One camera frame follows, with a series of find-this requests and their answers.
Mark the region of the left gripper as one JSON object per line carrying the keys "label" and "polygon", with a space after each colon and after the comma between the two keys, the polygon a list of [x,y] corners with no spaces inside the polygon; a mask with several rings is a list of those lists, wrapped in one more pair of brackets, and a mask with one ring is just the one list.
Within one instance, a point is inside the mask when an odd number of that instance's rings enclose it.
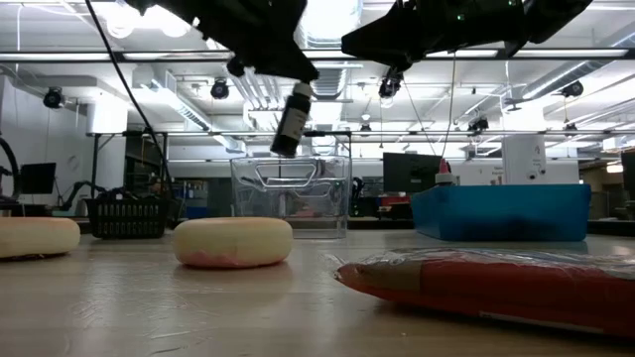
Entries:
{"label": "left gripper", "polygon": [[306,0],[204,1],[200,30],[233,52],[227,69],[242,76],[256,73],[307,82],[319,73],[295,40]]}

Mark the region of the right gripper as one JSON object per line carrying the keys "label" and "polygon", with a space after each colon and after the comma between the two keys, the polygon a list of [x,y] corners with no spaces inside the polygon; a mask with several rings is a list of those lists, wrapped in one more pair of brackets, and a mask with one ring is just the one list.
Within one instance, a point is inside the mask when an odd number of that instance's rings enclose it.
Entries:
{"label": "right gripper", "polygon": [[397,1],[382,17],[341,38],[344,54],[404,71],[427,55],[494,42],[487,26],[503,17],[498,0]]}

